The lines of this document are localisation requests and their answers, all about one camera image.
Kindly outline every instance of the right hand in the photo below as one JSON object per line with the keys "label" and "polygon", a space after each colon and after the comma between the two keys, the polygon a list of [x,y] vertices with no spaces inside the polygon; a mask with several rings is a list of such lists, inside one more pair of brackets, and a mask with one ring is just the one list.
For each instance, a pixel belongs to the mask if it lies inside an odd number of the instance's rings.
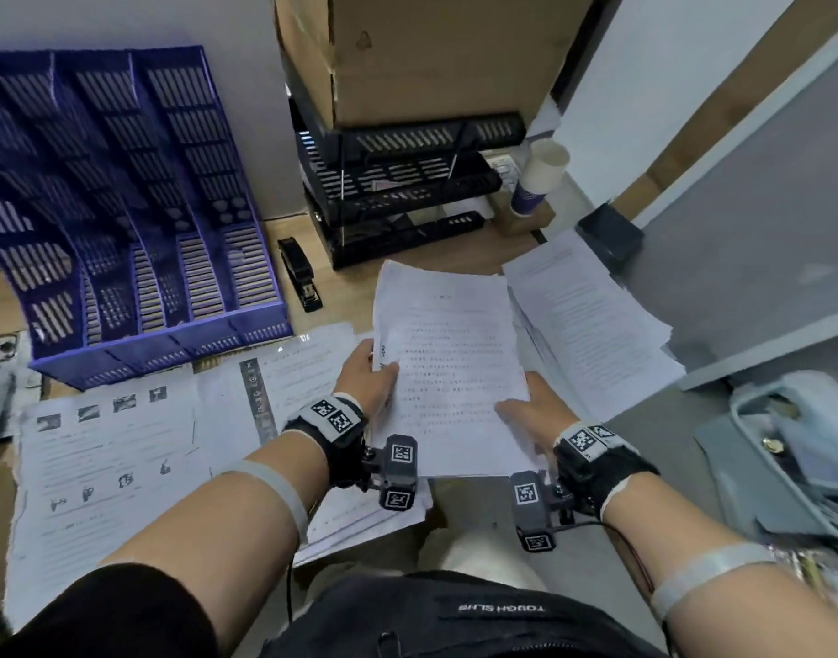
{"label": "right hand", "polygon": [[506,399],[495,405],[495,410],[506,421],[520,425],[534,442],[547,450],[567,427],[580,420],[568,405],[559,399],[537,372],[526,372],[529,400]]}

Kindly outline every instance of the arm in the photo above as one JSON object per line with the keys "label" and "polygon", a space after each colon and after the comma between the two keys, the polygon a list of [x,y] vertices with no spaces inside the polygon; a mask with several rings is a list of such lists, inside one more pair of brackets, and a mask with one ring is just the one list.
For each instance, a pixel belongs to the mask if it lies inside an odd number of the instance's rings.
{"label": "arm", "polygon": [[[371,372],[372,341],[343,366],[335,391],[352,395],[371,416],[388,397],[396,364]],[[284,476],[309,510],[328,489],[322,449],[286,431],[246,459]],[[212,622],[225,654],[242,639],[297,548],[297,529],[282,499],[241,473],[219,475],[140,531],[103,563],[144,563],[190,591]]]}
{"label": "arm", "polygon": [[[578,421],[540,375],[526,375],[530,401],[496,408],[552,451],[559,433]],[[604,520],[632,542],[655,586],[693,559],[744,538],[711,520],[658,476],[638,473],[611,497]],[[617,544],[636,578],[635,564]],[[672,609],[668,626],[688,658],[734,655],[838,656],[838,615],[784,568],[744,566],[691,591]]]}

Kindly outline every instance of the white wall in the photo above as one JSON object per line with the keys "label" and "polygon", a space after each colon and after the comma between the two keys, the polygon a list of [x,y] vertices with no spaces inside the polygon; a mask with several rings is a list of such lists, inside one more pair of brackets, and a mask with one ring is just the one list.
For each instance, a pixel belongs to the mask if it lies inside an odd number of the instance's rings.
{"label": "white wall", "polygon": [[623,0],[554,138],[599,205],[644,173],[794,0]]}
{"label": "white wall", "polygon": [[0,0],[0,50],[206,48],[260,215],[304,209],[270,0]]}

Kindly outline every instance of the worksheet with pictures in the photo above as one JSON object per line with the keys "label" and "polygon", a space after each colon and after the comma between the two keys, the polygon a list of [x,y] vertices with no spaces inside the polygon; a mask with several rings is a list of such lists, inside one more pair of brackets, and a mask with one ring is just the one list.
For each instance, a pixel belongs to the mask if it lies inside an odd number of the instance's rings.
{"label": "worksheet with pictures", "polygon": [[210,478],[193,372],[40,402],[22,417],[5,612],[20,627]]}
{"label": "worksheet with pictures", "polygon": [[419,475],[509,475],[537,468],[534,447],[494,410],[528,399],[507,285],[500,276],[436,273],[387,261],[373,307],[374,364],[397,361],[373,429],[416,439]]}

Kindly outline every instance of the left hand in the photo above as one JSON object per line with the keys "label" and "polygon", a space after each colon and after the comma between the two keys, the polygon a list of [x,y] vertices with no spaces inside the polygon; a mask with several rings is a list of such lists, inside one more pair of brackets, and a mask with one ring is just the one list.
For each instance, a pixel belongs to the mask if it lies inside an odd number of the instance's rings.
{"label": "left hand", "polygon": [[334,392],[352,395],[369,419],[386,403],[398,378],[397,362],[389,363],[378,372],[371,371],[372,354],[373,340],[362,341],[343,363],[343,371],[334,386]]}

